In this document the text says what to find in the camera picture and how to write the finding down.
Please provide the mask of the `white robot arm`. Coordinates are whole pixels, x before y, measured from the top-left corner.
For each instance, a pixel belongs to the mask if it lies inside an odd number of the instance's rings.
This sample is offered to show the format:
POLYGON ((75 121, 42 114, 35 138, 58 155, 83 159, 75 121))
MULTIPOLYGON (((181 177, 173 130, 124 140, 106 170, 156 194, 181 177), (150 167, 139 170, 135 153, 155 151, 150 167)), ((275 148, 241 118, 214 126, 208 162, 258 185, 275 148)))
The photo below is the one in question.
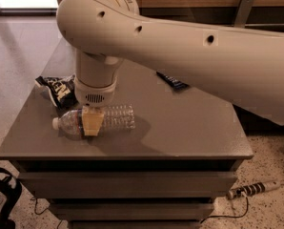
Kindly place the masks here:
POLYGON ((62 0, 56 19, 83 105, 108 105, 130 60, 284 126, 282 32, 152 19, 135 0, 62 0))

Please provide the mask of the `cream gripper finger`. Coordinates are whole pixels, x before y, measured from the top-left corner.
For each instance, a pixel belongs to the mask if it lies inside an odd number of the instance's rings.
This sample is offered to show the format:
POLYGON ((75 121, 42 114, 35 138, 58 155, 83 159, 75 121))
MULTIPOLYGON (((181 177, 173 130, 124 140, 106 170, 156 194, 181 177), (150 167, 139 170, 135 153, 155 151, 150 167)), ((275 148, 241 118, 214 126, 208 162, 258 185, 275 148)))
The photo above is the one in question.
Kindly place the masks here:
POLYGON ((100 108, 83 107, 82 123, 87 136, 97 136, 104 120, 104 112, 100 108))

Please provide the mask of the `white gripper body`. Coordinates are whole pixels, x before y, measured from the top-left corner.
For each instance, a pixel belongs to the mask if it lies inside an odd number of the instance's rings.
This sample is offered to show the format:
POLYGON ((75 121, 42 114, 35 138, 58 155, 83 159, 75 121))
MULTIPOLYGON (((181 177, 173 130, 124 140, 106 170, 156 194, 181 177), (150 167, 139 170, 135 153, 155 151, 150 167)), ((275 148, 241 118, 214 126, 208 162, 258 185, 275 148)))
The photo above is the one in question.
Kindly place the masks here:
POLYGON ((103 107, 109 105, 114 97, 116 81, 107 87, 91 87, 74 78, 74 94, 81 105, 103 107))

